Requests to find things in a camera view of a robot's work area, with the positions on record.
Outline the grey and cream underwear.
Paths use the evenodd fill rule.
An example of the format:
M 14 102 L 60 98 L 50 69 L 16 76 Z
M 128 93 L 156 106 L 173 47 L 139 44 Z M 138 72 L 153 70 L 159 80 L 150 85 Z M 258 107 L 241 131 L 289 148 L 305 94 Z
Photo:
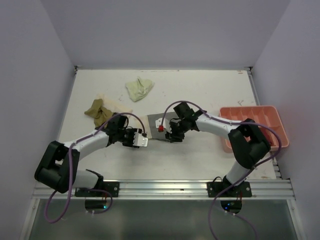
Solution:
M 165 131 L 159 132 L 156 126 L 156 121 L 161 119 L 162 116 L 163 116 L 163 113 L 139 116 L 139 119 L 142 121 L 145 127 L 148 139 L 169 142 L 169 140 L 166 139 L 166 136 L 165 136 L 166 132 Z M 128 119 L 129 119 L 130 127 L 142 129 L 141 123 L 135 117 L 130 116 Z

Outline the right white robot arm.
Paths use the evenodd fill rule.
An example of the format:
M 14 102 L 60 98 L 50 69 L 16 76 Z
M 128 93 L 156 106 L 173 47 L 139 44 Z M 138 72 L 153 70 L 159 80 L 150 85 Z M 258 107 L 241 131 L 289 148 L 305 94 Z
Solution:
M 244 121 L 229 120 L 214 116 L 199 108 L 194 111 L 190 101 L 175 102 L 173 108 L 177 118 L 167 120 L 164 112 L 157 130 L 165 132 L 171 143 L 182 142 L 185 133 L 197 131 L 210 133 L 230 142 L 235 163 L 222 179 L 221 189 L 227 196 L 235 196 L 241 190 L 241 183 L 255 168 L 255 165 L 271 150 L 271 146 L 258 124 L 250 118 Z

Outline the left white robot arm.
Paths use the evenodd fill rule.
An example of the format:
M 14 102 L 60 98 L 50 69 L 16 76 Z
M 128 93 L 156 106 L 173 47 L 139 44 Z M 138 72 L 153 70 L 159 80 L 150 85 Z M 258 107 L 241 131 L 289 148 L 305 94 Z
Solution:
M 79 162 L 88 155 L 115 143 L 140 148 L 148 145 L 146 129 L 127 126 L 128 113 L 115 113 L 89 134 L 68 142 L 52 141 L 35 171 L 36 181 L 64 194 L 86 189 L 92 196 L 104 190 L 104 178 L 92 170 L 79 170 Z

